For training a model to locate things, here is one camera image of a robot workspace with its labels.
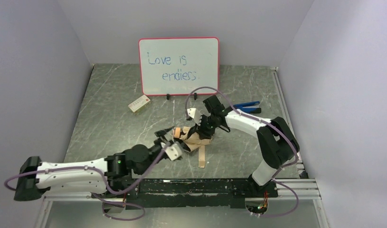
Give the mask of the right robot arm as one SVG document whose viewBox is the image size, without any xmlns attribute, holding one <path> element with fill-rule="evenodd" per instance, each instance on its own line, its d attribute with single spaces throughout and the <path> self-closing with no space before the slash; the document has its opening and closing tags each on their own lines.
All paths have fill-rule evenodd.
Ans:
<svg viewBox="0 0 387 228">
<path fill-rule="evenodd" d="M 226 132 L 235 129 L 257 138 L 263 159 L 250 179 L 258 186 L 264 186 L 284 164 L 297 157 L 300 146 L 283 118 L 261 118 L 234 106 L 225 107 L 216 95 L 205 99 L 203 104 L 209 115 L 196 108 L 186 110 L 200 139 L 211 139 L 217 128 Z"/>
</svg>

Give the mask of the beige and black umbrella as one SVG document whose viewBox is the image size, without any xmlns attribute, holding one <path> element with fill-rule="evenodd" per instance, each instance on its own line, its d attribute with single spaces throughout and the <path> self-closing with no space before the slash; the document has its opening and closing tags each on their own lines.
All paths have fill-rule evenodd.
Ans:
<svg viewBox="0 0 387 228">
<path fill-rule="evenodd" d="M 206 146 L 210 145 L 212 139 L 200 139 L 199 134 L 193 132 L 191 127 L 174 127 L 172 135 L 175 139 L 181 140 L 186 146 L 185 151 L 193 152 L 198 150 L 198 167 L 205 168 Z"/>
</svg>

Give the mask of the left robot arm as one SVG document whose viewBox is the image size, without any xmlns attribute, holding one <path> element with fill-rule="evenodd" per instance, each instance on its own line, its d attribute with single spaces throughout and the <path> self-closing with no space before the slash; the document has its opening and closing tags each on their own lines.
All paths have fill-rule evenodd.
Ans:
<svg viewBox="0 0 387 228">
<path fill-rule="evenodd" d="M 150 148 L 137 144 L 91 161 L 54 163 L 42 161 L 39 156 L 28 157 L 14 176 L 14 200 L 33 201 L 55 191 L 124 194 L 130 189 L 128 179 L 133 174 L 143 177 L 160 160 L 174 161 L 182 156 L 181 143 L 166 138 L 169 131 L 170 128 L 155 132 L 156 140 Z"/>
</svg>

